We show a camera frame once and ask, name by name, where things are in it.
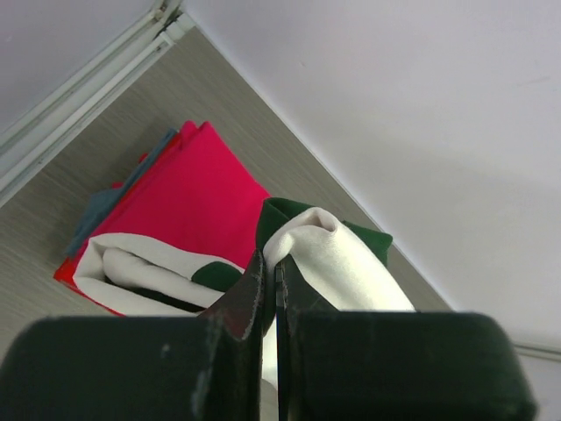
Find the folded teal grey t-shirt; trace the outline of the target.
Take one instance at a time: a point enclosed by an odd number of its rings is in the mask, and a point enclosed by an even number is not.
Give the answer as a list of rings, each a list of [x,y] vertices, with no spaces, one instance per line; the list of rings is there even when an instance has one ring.
[[[133,185],[153,166],[177,133],[175,129],[169,129],[158,144],[141,158],[138,165],[123,183],[118,183],[110,189],[98,191],[90,197],[88,205],[75,228],[73,238],[65,250],[66,257],[76,256],[83,242],[109,216]]]

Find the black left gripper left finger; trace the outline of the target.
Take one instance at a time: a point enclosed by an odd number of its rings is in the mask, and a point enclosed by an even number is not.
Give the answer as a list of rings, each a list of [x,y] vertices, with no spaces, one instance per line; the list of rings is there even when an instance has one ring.
[[[197,317],[44,318],[1,366],[4,420],[256,420],[265,263]]]

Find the white and green raglan t-shirt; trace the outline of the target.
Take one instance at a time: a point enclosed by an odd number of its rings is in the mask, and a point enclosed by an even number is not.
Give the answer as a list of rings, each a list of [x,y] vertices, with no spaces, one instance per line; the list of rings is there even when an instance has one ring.
[[[183,251],[152,237],[130,233],[103,253],[105,282],[169,310],[138,313],[194,315],[208,309],[248,266]],[[255,234],[266,272],[290,257],[307,286],[339,310],[411,311],[413,304],[385,266],[392,239],[339,220],[328,211],[278,197],[265,199]]]

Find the aluminium frame rail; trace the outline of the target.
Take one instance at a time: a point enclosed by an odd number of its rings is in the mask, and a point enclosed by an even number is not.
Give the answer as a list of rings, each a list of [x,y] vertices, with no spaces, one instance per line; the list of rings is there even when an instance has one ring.
[[[2,133],[1,204],[194,27],[181,1],[156,1],[144,17]]]

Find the folded red t-shirt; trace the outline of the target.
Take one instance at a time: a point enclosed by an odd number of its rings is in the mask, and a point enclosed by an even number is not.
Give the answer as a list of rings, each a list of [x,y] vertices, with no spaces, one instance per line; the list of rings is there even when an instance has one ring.
[[[180,137],[180,134],[177,133],[164,152]],[[100,225],[83,242],[76,256],[65,256],[64,262],[55,271],[53,278],[75,293],[119,316],[124,315],[128,310],[132,310],[135,304],[141,307],[138,313],[150,313],[159,309],[169,310],[170,307],[167,305],[150,304],[142,296],[124,292],[105,282],[103,253],[108,245],[123,239],[124,236],[121,234],[102,234]]]

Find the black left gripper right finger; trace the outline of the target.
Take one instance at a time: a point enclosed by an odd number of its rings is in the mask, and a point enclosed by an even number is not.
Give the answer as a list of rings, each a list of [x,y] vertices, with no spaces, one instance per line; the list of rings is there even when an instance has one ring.
[[[532,420],[500,325],[478,313],[343,311],[292,258],[275,268],[282,420]]]

